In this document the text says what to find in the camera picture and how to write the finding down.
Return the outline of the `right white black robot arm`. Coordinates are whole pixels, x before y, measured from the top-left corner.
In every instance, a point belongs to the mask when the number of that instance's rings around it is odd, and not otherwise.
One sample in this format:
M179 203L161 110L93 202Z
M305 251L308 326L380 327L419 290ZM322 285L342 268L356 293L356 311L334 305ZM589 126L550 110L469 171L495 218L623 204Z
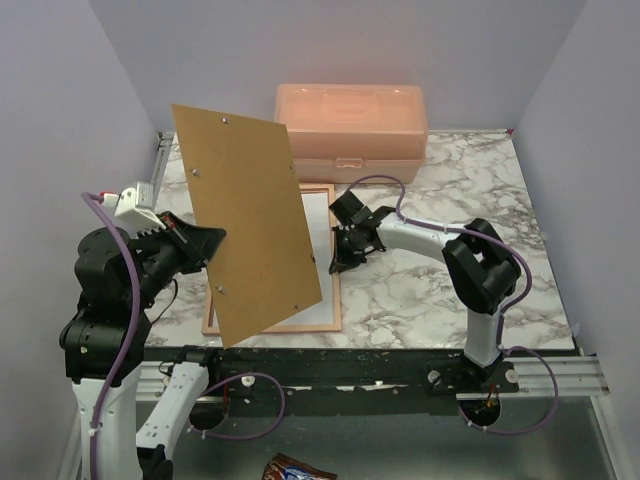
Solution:
M331 274L353 270L373 252L404 250L442 262L454 291L467 308L467 338L460 379L480 392L496 380L500 311L513 295L521 269L491 224L475 219L467 225L429 223L403 216L395 207L371 210L347 191L329 205L333 228Z

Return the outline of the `brown fibreboard backing board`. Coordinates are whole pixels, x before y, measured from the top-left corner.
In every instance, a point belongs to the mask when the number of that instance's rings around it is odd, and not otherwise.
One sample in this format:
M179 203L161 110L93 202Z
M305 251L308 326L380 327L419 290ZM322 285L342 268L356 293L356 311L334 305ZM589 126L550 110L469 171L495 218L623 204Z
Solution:
M284 125L171 107L198 225L226 236L207 268L224 347L321 302Z

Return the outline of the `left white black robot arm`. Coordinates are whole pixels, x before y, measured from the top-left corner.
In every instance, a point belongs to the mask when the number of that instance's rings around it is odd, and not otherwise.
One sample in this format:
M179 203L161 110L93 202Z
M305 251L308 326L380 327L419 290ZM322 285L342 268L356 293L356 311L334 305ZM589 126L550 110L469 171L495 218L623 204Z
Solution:
M169 211L161 229L131 238L103 227L78 245L77 312L60 335L81 416L85 479L170 479L181 428L200 395L222 380L212 354L184 346L151 415L136 423L136 394L151 322L145 314L178 274L205 269L226 236Z

